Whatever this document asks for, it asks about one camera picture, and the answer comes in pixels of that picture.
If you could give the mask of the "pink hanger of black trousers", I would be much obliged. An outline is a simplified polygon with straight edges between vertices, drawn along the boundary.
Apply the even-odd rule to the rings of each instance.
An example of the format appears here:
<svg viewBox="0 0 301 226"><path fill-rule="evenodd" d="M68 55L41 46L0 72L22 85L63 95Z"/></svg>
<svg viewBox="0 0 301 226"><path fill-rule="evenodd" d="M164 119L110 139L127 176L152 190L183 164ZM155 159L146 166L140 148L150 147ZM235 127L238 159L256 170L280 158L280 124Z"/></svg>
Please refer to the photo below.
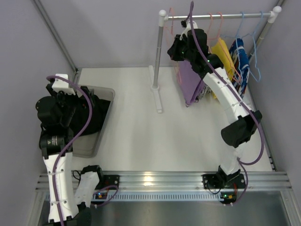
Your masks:
<svg viewBox="0 0 301 226"><path fill-rule="evenodd" d="M171 46L171 44L172 44L171 42L174 41L174 16L175 16L175 13L174 13L173 7L169 8L168 15L172 16L171 25L170 26L164 25L164 31L166 31L166 43L168 46ZM177 83L179 85L181 85L182 78L181 78L181 74L180 74L180 68L179 68L178 63L175 61L173 61L173 68L174 68L174 72L176 74Z"/></svg>

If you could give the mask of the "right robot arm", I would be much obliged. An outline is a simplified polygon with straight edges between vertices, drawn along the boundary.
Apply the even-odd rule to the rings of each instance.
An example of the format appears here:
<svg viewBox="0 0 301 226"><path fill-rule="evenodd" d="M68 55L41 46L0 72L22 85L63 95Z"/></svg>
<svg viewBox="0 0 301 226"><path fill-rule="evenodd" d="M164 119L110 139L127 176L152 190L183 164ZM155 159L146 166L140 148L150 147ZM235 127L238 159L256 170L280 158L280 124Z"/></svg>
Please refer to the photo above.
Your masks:
<svg viewBox="0 0 301 226"><path fill-rule="evenodd" d="M214 176L216 186L225 187L240 176L238 159L257 130L262 114L247 106L235 90L220 58L209 52L204 30L188 28L177 34L167 53L173 61L190 64L193 72L214 92L226 113L229 125L221 130L221 137L229 147Z"/></svg>

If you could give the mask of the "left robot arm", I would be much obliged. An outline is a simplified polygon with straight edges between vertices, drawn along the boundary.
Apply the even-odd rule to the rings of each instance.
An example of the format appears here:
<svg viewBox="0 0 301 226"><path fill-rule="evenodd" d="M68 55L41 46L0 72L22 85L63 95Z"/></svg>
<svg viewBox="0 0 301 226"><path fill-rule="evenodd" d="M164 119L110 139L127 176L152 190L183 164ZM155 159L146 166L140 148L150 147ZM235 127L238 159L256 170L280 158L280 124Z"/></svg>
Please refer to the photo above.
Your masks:
<svg viewBox="0 0 301 226"><path fill-rule="evenodd" d="M96 132L101 124L94 120L99 114L98 99L87 87L58 87L54 81L46 89L49 96L36 103L41 124L39 148L48 173L50 211L48 226L91 225L91 199L104 175L98 165L89 165L79 174L76 190L72 185L71 161L73 142L84 134Z"/></svg>

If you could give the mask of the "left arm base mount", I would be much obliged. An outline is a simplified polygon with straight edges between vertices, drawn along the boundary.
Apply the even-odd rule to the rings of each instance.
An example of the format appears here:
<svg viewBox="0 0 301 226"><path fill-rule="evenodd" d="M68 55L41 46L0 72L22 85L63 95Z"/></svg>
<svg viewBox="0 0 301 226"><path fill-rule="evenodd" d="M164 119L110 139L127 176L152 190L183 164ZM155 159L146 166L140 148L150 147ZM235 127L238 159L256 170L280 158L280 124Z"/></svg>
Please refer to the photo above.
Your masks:
<svg viewBox="0 0 301 226"><path fill-rule="evenodd" d="M113 186L113 185L119 187L119 179L120 179L120 175L113 175L113 174L104 175L100 179L100 182L97 184L95 189L101 190L102 188L105 188L107 186Z"/></svg>

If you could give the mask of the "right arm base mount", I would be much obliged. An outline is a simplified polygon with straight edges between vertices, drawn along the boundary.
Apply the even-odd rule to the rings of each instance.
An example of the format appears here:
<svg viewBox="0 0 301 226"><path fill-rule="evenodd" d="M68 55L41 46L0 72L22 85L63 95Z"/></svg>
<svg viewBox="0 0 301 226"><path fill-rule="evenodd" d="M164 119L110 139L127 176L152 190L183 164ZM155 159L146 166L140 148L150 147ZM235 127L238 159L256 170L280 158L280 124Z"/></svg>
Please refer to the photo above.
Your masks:
<svg viewBox="0 0 301 226"><path fill-rule="evenodd" d="M236 185L237 189L244 189L246 187L246 181L243 174L234 176L221 174L204 174L202 175L205 189L234 189Z"/></svg>

